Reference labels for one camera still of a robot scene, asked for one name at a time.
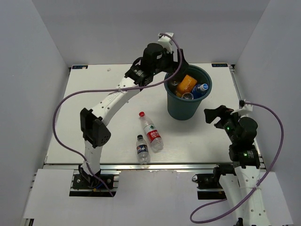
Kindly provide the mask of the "tall blue label water bottle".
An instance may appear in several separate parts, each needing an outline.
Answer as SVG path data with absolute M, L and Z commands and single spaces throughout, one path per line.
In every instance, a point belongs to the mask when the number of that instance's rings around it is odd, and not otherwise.
M 193 87 L 191 93 L 193 95 L 194 99 L 200 98 L 206 94 L 208 90 L 208 85 L 206 83 L 204 84 L 197 84 Z

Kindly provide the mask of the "red label water bottle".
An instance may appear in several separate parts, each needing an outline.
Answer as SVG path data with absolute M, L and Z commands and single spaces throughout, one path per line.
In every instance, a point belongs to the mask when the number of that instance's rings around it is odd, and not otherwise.
M 139 112 L 139 118 L 151 148 L 155 153 L 161 151 L 164 148 L 163 139 L 153 121 L 145 114 L 145 112 Z

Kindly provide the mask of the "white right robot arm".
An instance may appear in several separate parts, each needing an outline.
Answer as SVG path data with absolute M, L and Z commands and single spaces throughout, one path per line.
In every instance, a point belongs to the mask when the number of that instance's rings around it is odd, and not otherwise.
M 241 116 L 238 111 L 224 105 L 216 109 L 205 109 L 206 123 L 214 124 L 229 137 L 231 164 L 218 164 L 214 168 L 212 181 L 222 188 L 238 226 L 269 226 L 264 206 L 260 181 L 260 160 L 254 146 L 258 124 L 255 120 Z

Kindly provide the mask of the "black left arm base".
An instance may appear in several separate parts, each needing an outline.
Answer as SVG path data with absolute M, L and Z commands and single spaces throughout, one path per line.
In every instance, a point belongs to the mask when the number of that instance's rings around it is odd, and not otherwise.
M 69 196 L 70 197 L 109 197 L 115 196 L 119 183 L 117 174 L 99 175 L 103 182 L 93 178 L 89 183 L 79 172 L 73 174 Z

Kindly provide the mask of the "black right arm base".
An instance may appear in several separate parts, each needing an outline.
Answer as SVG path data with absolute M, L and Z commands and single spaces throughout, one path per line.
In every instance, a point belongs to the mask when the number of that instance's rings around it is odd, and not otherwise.
M 221 176 L 227 174 L 236 175 L 232 164 L 218 164 L 212 173 L 195 174 L 192 182 L 196 183 L 199 200 L 223 200 L 226 199 L 225 192 L 219 183 Z

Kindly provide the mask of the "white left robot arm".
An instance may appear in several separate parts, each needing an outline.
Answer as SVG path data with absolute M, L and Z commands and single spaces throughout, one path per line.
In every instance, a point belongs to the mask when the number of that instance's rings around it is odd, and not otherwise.
M 179 75 L 188 68 L 183 50 L 177 50 L 178 60 L 166 48 L 157 43 L 148 44 L 143 56 L 137 58 L 117 86 L 103 101 L 91 109 L 80 112 L 80 128 L 85 141 L 85 160 L 79 167 L 83 182 L 90 188 L 98 186 L 100 158 L 103 146 L 109 141 L 111 133 L 107 126 L 118 110 L 132 97 L 139 94 L 153 81 L 153 77 L 166 72 Z

